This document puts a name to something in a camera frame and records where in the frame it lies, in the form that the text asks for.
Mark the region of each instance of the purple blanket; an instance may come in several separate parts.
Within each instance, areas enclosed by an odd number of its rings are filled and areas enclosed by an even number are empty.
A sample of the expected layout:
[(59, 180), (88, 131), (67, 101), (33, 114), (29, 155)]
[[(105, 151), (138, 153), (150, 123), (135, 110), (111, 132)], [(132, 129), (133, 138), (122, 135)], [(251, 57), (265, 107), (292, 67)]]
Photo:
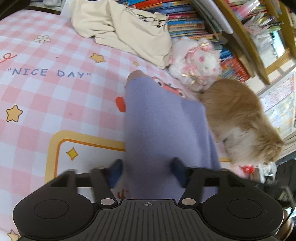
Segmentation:
[[(178, 202), (184, 189), (170, 171), (174, 157), (188, 167), (220, 169), (201, 103), (181, 98), (149, 77), (127, 84), (125, 103), (125, 176), (130, 198)], [(205, 199), (215, 191), (207, 188)]]

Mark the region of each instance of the white plush toy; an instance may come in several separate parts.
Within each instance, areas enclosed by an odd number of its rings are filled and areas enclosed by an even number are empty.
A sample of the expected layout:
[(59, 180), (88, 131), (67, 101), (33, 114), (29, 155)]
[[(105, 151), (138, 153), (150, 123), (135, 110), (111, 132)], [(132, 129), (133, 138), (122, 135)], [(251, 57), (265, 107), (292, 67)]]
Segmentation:
[(169, 73), (192, 91), (205, 91), (221, 74), (220, 51), (207, 39), (173, 39)]

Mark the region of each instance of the cartoon character print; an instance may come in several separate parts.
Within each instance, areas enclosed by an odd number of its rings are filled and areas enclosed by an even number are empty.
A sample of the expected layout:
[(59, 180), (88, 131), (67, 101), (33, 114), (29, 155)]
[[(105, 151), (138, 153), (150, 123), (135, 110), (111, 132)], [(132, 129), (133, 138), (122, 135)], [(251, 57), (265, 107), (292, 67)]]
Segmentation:
[[(179, 88), (174, 88), (171, 86), (171, 84), (167, 84), (164, 83), (161, 79), (159, 79), (158, 77), (153, 76), (152, 79), (162, 88), (164, 88), (167, 91), (170, 91), (182, 98), (187, 98), (187, 95), (185, 94), (185, 92)], [(126, 104), (124, 102), (123, 97), (118, 96), (115, 99), (115, 103), (117, 108), (119, 109), (120, 112), (125, 113), (126, 111)]]

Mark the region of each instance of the dog fur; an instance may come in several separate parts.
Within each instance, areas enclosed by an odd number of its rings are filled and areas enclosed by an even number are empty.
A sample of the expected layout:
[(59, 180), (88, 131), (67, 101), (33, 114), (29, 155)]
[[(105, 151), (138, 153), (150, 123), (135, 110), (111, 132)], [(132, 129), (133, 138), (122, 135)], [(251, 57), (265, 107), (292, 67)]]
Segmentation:
[(216, 81), (198, 95), (218, 140), (224, 141), (232, 163), (267, 164), (277, 160), (284, 142), (263, 112), (259, 98), (243, 83)]

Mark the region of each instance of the white flower print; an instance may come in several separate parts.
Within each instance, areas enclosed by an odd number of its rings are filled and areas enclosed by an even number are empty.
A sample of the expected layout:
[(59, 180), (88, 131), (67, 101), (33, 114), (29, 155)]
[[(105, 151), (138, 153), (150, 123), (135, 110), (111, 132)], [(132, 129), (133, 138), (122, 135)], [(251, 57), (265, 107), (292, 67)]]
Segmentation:
[(38, 35), (37, 38), (34, 39), (34, 41), (39, 42), (41, 44), (43, 44), (45, 41), (50, 42), (50, 39), (48, 37), (49, 37), (48, 35), (44, 35), (44, 36)]

